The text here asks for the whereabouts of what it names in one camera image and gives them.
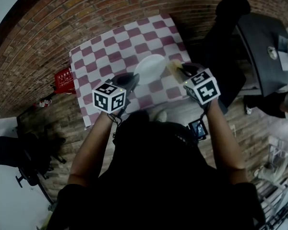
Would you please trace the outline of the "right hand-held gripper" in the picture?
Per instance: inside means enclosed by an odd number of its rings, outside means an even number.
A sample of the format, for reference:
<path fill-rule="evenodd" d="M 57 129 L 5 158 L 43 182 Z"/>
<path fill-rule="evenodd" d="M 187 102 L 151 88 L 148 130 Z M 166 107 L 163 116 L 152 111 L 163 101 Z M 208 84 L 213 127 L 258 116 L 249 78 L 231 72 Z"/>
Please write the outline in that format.
<path fill-rule="evenodd" d="M 199 104 L 207 104 L 221 95 L 216 78 L 210 69 L 199 63 L 187 62 L 182 63 L 180 71 L 187 95 L 197 100 Z"/>

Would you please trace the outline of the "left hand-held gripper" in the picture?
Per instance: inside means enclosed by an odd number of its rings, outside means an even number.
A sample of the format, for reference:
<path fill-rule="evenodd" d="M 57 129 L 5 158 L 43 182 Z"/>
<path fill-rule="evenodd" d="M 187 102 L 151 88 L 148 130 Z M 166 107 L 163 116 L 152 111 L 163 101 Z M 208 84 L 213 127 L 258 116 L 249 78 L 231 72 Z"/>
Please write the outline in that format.
<path fill-rule="evenodd" d="M 140 74 L 126 72 L 99 83 L 92 89 L 93 106 L 107 114 L 116 111 L 122 114 L 130 104 L 128 96 L 134 91 L 139 80 Z"/>

